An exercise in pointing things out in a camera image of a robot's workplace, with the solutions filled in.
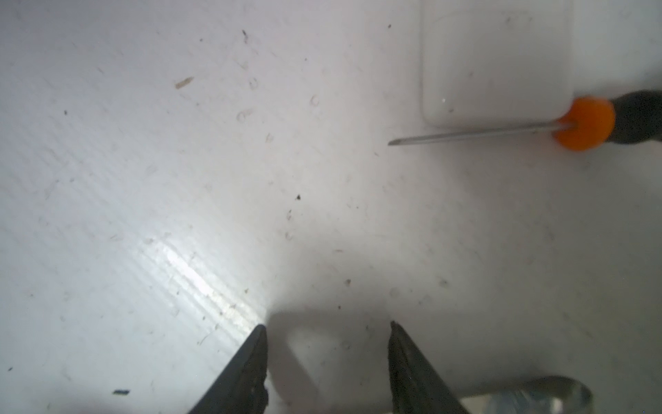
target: white surface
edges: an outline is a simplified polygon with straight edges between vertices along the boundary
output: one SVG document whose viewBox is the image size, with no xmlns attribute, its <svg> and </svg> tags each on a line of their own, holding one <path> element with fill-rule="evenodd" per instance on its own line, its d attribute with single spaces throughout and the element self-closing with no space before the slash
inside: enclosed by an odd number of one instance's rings
<svg viewBox="0 0 662 414">
<path fill-rule="evenodd" d="M 423 115 L 437 127 L 548 122 L 573 99 L 573 0 L 423 0 Z"/>
<path fill-rule="evenodd" d="M 575 8 L 580 91 L 660 79 L 660 2 Z M 661 146 L 387 148 L 432 132 L 419 28 L 416 1 L 2 2 L 0 411 L 185 413 L 266 322 L 270 413 L 386 412 L 391 319 L 458 391 L 561 374 L 659 411 Z"/>
</svg>

